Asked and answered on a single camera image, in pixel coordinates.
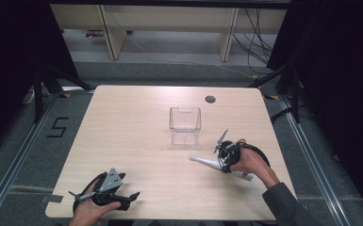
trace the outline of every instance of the transparent container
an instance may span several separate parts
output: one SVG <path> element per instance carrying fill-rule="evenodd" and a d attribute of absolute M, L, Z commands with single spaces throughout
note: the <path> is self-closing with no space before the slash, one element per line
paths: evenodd
<path fill-rule="evenodd" d="M 196 144 L 201 130 L 199 107 L 170 108 L 170 130 L 173 144 Z"/>

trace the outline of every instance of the wooden table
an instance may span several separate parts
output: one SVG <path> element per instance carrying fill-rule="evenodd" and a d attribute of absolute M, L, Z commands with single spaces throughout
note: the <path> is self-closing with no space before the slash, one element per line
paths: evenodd
<path fill-rule="evenodd" d="M 216 102 L 206 102 L 208 95 Z M 196 145 L 173 145 L 171 107 L 200 107 L 202 129 Z M 247 182 L 189 160 L 190 154 L 216 160 L 214 147 L 225 139 L 244 137 L 269 158 L 279 179 L 294 194 L 284 158 L 258 89 L 201 87 L 100 86 L 79 131 L 54 195 L 50 218 L 73 216 L 74 197 L 97 174 L 114 167 L 125 172 L 116 194 L 140 191 L 128 211 L 112 211 L 118 219 L 274 219 L 261 195 L 266 187 L 257 177 Z"/>

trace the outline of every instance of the gray sleeve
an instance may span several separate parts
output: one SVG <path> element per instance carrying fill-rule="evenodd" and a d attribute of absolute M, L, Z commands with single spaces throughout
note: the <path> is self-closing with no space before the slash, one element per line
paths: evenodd
<path fill-rule="evenodd" d="M 277 220 L 277 225 L 321 225 L 298 203 L 284 183 L 272 186 L 263 199 Z"/>

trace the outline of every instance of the hand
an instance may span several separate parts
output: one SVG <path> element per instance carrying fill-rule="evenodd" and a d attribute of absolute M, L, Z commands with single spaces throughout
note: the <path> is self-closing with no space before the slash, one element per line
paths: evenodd
<path fill-rule="evenodd" d="M 86 193 L 91 193 L 95 184 L 98 181 L 95 181 L 86 191 Z M 86 199 L 83 202 L 80 202 L 75 209 L 74 216 L 72 221 L 70 222 L 70 226 L 91 226 L 94 223 L 98 225 L 102 225 L 101 217 L 110 212 L 119 208 L 121 204 L 119 202 L 112 202 L 110 204 L 99 206 L 93 202 L 91 199 Z"/>
<path fill-rule="evenodd" d="M 242 138 L 238 142 L 246 143 L 246 140 Z M 280 183 L 275 172 L 266 164 L 263 158 L 258 153 L 247 148 L 240 148 L 239 162 L 232 165 L 230 170 L 242 171 L 242 176 L 254 173 L 267 188 Z"/>

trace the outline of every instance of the dark round hole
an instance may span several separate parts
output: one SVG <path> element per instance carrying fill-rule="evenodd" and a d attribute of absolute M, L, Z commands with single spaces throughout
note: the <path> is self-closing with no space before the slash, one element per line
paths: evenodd
<path fill-rule="evenodd" d="M 213 104 L 216 102 L 216 98 L 214 96 L 207 96 L 205 98 L 205 100 L 209 103 L 209 104 Z"/>

